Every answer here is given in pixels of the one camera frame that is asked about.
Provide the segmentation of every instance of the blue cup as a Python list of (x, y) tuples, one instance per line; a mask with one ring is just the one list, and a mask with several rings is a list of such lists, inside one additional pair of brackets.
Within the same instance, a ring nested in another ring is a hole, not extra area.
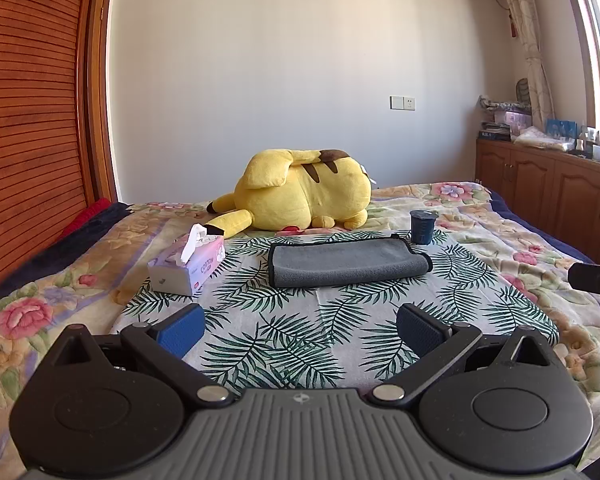
[(411, 241), (418, 245), (429, 245), (433, 238), (438, 213), (424, 209), (411, 211)]

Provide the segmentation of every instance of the gray towel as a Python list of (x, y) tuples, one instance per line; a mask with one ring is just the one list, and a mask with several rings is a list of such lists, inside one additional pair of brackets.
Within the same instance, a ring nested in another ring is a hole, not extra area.
[(324, 244), (274, 244), (269, 250), (269, 284), (279, 288), (381, 282), (421, 276), (432, 268), (427, 254), (413, 253), (397, 236)]

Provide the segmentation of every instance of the black ear tip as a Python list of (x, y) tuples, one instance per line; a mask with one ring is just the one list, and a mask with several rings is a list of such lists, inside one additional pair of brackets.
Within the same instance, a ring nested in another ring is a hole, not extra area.
[(203, 227), (206, 228), (206, 234), (208, 235), (224, 236), (224, 229), (216, 227), (215, 225), (204, 224)]

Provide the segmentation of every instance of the white wall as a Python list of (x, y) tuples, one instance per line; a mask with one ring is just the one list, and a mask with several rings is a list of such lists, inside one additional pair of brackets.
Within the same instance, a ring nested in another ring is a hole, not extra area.
[(542, 34), (542, 62), (556, 118), (586, 124), (584, 68), (571, 1), (536, 0), (536, 8)]
[(511, 45), (494, 0), (115, 0), (120, 200), (212, 199), (266, 148), (346, 150), (381, 186), (471, 179)]
[(107, 50), (105, 55), (105, 84), (107, 87), (107, 121), (109, 123), (109, 146), (111, 150), (111, 165), (113, 167), (113, 177), (116, 181), (116, 193), (120, 197), (120, 179), (118, 177), (118, 165), (116, 163), (116, 147), (113, 143), (113, 134), (111, 129), (111, 17), (113, 13), (113, 2), (109, 0), (109, 14), (107, 18)]

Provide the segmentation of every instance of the pink box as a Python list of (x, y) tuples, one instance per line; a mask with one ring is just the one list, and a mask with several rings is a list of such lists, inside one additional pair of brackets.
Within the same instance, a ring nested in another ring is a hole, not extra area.
[(176, 259), (182, 253), (187, 240), (188, 234), (178, 238), (147, 264), (153, 290), (193, 296), (224, 260), (224, 238), (207, 235), (200, 240), (200, 245), (196, 247), (187, 264), (183, 267), (178, 266)]
[(494, 112), (493, 121), (495, 123), (508, 124), (511, 126), (511, 133), (514, 135), (519, 135), (520, 130), (524, 130), (533, 124), (530, 115), (516, 112)]

